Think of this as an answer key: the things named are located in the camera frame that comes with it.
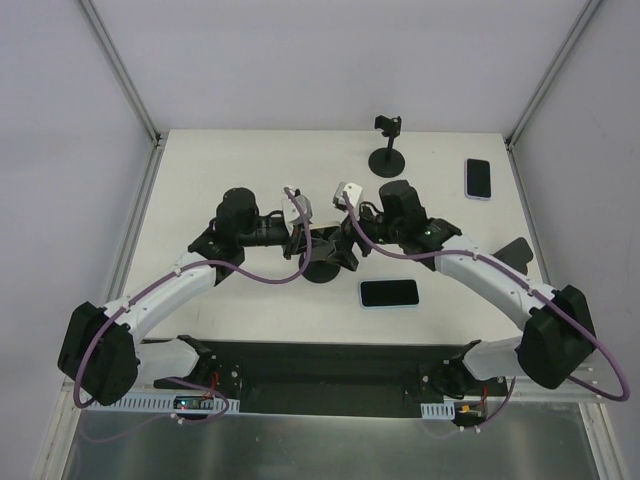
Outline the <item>black round-base phone stand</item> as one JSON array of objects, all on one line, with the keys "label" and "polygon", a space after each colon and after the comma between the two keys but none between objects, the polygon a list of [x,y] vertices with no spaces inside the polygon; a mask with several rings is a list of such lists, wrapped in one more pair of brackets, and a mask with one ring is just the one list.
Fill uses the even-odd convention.
[{"label": "black round-base phone stand", "polygon": [[314,284],[326,284],[334,280],[341,267],[332,263],[329,255],[316,255],[304,269],[302,277]]}]

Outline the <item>black phone blue case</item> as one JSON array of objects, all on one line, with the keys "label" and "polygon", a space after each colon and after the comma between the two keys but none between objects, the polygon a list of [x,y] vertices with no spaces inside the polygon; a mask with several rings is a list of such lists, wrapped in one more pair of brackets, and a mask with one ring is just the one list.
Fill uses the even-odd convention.
[{"label": "black phone blue case", "polygon": [[418,285],[412,279],[362,281],[359,298],[363,308],[414,307],[420,303]]}]

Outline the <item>black phone cream case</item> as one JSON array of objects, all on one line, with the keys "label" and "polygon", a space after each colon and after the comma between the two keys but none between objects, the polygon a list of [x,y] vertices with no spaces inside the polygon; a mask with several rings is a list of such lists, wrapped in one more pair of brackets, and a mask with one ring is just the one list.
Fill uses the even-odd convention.
[{"label": "black phone cream case", "polygon": [[338,223],[333,222],[326,225],[312,225],[310,227],[312,246],[314,248],[320,248],[331,243],[332,235],[340,231]]}]

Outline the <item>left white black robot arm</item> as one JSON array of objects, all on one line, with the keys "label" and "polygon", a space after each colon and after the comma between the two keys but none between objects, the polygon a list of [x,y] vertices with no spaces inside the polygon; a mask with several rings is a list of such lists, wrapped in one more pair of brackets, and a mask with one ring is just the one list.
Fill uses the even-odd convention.
[{"label": "left white black robot arm", "polygon": [[[157,381],[213,392],[213,355],[200,341],[180,335],[148,343],[146,336],[182,305],[234,273],[265,285],[285,285],[301,277],[313,252],[311,218],[311,203],[298,190],[285,188],[281,209],[260,215],[253,192],[233,188],[224,194],[205,231],[163,275],[102,306],[85,302],[76,307],[57,361],[74,382],[75,406],[109,406],[132,387]],[[269,246],[282,247],[285,258],[302,256],[302,264],[283,278],[243,268],[246,248]]]}]

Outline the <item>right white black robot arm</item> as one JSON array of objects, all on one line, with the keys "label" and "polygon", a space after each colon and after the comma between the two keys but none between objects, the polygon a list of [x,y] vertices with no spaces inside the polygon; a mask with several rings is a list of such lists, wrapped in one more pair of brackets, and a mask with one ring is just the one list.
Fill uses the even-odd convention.
[{"label": "right white black robot arm", "polygon": [[445,370],[455,394],[473,394],[486,380],[500,376],[526,375],[543,388],[556,389],[594,352],[593,324],[580,290],[536,282],[482,252],[458,227],[429,216],[405,180],[384,184],[379,194],[381,211],[365,205],[357,184],[341,183],[334,194],[335,207],[349,215],[347,233],[365,253],[399,246],[399,259],[460,282],[521,332],[510,339],[475,340],[464,346]]}]

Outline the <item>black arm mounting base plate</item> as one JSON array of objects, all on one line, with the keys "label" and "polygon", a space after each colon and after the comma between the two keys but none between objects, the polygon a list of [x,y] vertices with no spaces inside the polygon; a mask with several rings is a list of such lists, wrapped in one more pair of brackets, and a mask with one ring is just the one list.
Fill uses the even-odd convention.
[{"label": "black arm mounting base plate", "polygon": [[206,341],[204,374],[243,413],[417,418],[442,400],[458,345],[353,345]]}]

